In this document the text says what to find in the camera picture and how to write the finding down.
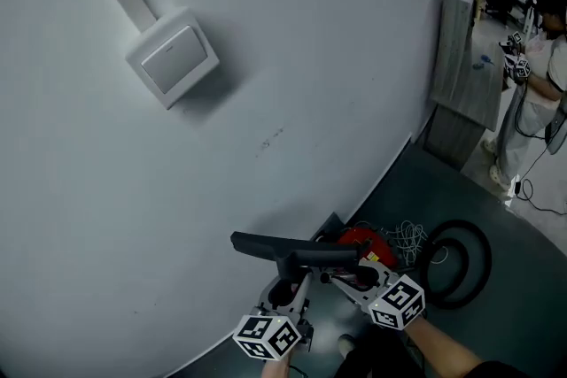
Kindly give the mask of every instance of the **black hose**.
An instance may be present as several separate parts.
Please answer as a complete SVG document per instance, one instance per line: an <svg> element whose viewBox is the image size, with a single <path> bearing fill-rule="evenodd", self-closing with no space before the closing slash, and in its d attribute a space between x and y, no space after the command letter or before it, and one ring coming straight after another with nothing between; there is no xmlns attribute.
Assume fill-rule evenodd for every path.
<svg viewBox="0 0 567 378"><path fill-rule="evenodd" d="M455 238L442 238L435 241L436 238L450 228L462 228L468 230L478 239L484 252L484 269L477 284L468 295L460 299L447 301L447 297L459 288L469 271L469 253L467 252L467 248L459 240ZM431 290L429 282L429 266L437 251L443 247L451 247L458 252L461 258L461 268L459 269L459 273L446 288L441 291L434 292ZM486 235L482 232L482 230L480 230L480 228L467 220L449 220L435 228L429 235L425 245L423 246L419 267L419 278L423 291L425 292L425 301L432 303L439 309L459 309L477 297L485 287L493 268L493 254L488 238L486 238Z"/></svg>

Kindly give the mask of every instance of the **dark green floor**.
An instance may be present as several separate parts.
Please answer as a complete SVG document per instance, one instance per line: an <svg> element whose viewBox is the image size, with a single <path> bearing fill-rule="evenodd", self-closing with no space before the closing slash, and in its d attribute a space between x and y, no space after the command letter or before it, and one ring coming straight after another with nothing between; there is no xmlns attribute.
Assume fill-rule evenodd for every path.
<svg viewBox="0 0 567 378"><path fill-rule="evenodd" d="M404 152L352 223L366 220L392 229L412 220L429 232L451 219L471 221L486 233L493 249L493 271L472 303L455 311L428 305L429 320L483 359L498 359L533 377L549 377L567 354L567 258L537 229L414 146ZM473 238L450 235L469 248L466 290L478 276L475 257L480 250ZM444 264L432 268L433 283L441 285L453 274L453 258L450 254ZM341 360L337 337L344 332L356 335L366 319L333 287L317 284L309 297L307 319L315 327L312 352L297 354L292 363L311 378L331 377ZM259 377L261 366L228 341L175 377Z"/></svg>

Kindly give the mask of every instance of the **white wall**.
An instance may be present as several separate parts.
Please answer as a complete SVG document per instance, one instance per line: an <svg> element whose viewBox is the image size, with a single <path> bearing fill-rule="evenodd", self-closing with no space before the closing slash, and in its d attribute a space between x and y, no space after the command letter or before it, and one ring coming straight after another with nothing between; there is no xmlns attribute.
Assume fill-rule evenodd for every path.
<svg viewBox="0 0 567 378"><path fill-rule="evenodd" d="M423 120L439 0L190 5L222 72L166 112L114 0L0 0L0 366L150 377L226 334L275 267L235 229L345 216Z"/></svg>

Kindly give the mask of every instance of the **white electrical box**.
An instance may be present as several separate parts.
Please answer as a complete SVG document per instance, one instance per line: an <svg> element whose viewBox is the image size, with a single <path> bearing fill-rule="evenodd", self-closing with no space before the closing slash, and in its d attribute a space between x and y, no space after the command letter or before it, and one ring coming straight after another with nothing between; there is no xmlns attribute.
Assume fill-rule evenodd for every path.
<svg viewBox="0 0 567 378"><path fill-rule="evenodd" d="M145 30L126 60L167 109L219 65L188 8L164 16Z"/></svg>

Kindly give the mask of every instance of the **person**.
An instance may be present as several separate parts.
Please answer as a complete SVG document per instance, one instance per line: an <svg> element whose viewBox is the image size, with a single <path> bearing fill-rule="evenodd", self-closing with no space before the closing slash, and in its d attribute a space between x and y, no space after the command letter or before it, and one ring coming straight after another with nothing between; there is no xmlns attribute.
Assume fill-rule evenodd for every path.
<svg viewBox="0 0 567 378"><path fill-rule="evenodd" d="M514 367L483 361L422 316L409 323L405 332L441 378L527 378ZM411 358L403 342L391 329L373 325L367 339L370 340L359 345L350 336L338 339L338 349L345 361L335 378L425 377L423 369ZM291 353L279 362L268 361L261 378L288 378L290 362Z"/></svg>
<svg viewBox="0 0 567 378"><path fill-rule="evenodd" d="M496 141L482 146L495 164L489 176L502 190L509 190L518 174L530 140L554 118L567 89L567 13L565 0L538 0L543 31L525 45L532 72L518 85Z"/></svg>

